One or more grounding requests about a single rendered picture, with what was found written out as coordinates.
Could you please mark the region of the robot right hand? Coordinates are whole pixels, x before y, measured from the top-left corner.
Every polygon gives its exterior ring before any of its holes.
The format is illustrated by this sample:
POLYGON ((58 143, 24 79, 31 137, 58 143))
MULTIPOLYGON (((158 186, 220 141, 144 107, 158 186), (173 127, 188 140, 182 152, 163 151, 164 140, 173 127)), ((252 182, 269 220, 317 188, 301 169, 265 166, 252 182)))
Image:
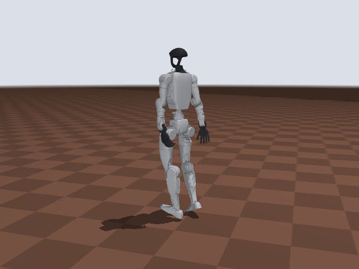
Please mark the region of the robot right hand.
POLYGON ((209 138, 209 135, 208 135, 209 134, 208 130, 205 128, 206 127, 206 121, 204 121, 204 123, 205 123, 205 126, 200 127, 200 125, 199 125, 200 130, 199 130, 199 134, 197 135, 197 140, 199 139, 199 135, 201 136, 200 144, 202 143, 202 137, 203 137, 203 144, 205 144, 205 139, 206 139, 206 143, 207 143, 207 137, 208 137, 208 142, 210 142, 210 138, 209 138))

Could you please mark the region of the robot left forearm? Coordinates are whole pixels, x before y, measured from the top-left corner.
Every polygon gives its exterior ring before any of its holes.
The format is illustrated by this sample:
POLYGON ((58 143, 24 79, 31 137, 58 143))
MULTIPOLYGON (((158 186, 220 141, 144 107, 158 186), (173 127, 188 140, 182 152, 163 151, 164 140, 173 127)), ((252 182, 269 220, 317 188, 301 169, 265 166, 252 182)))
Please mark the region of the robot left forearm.
MULTIPOLYGON (((162 108, 162 102, 160 99, 156 99, 155 101, 156 109, 157 109, 157 124, 158 130, 162 131, 162 124, 165 124, 165 109, 162 108)), ((165 125, 166 126, 166 125, 165 125)))

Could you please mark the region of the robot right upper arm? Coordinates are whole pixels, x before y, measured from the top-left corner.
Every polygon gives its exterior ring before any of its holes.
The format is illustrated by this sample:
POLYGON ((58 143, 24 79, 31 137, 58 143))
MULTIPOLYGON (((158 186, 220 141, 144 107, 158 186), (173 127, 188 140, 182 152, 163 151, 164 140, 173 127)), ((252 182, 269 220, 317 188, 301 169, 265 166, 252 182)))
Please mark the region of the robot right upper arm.
POLYGON ((197 106, 197 105, 201 104, 199 88, 197 85, 197 77, 196 77, 196 75, 193 75, 193 74, 191 74, 191 76, 192 76, 192 96, 193 96, 193 98, 191 99, 191 104, 193 106, 197 106))

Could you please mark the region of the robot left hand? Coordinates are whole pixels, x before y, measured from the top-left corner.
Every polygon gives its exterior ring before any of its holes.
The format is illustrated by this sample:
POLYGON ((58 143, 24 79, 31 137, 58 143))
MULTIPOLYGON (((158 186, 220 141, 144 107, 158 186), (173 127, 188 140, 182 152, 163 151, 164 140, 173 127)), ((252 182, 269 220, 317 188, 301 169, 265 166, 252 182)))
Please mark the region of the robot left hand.
POLYGON ((173 143, 170 140, 170 138, 166 132, 167 128, 164 123, 162 124, 162 128, 163 128, 163 130, 159 131, 160 133, 162 133, 161 134, 162 143, 164 143, 166 147, 173 147, 175 143, 173 143))

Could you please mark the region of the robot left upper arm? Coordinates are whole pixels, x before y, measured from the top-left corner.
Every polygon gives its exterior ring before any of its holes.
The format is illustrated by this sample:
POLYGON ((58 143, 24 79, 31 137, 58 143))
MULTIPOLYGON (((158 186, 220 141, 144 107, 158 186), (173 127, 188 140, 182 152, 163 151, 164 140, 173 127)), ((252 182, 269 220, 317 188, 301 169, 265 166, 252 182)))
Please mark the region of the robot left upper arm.
POLYGON ((168 74, 162 74, 159 77, 159 96, 160 100, 162 102, 162 107, 165 107, 167 104, 167 94, 168 94, 168 85, 172 81, 172 75, 171 73, 168 74))

